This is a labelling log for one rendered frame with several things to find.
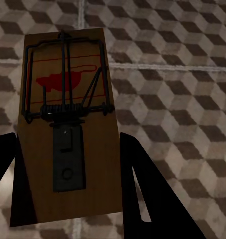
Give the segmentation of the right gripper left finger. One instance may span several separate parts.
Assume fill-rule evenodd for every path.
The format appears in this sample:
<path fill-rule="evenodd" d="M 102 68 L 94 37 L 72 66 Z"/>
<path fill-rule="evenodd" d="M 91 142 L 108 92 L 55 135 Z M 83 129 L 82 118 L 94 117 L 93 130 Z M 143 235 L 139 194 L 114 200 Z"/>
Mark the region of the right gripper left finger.
<path fill-rule="evenodd" d="M 14 132 L 0 136 L 0 181 L 15 158 L 16 140 Z"/>

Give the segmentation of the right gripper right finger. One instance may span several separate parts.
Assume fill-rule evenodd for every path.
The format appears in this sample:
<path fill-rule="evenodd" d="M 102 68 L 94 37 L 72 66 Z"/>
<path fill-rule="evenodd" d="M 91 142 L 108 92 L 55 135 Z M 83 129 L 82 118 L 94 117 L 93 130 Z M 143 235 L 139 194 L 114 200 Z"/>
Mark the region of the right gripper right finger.
<path fill-rule="evenodd" d="M 134 168 L 152 222 L 141 219 Z M 206 239 L 139 141 L 120 133 L 124 239 Z"/>

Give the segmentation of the mousetrap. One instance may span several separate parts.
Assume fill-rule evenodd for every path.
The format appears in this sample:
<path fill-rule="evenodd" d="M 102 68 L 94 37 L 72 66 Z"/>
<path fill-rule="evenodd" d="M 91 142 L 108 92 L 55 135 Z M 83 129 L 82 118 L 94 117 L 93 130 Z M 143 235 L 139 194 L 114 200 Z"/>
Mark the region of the mousetrap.
<path fill-rule="evenodd" d="M 104 29 L 25 35 L 10 227 L 122 211 Z"/>

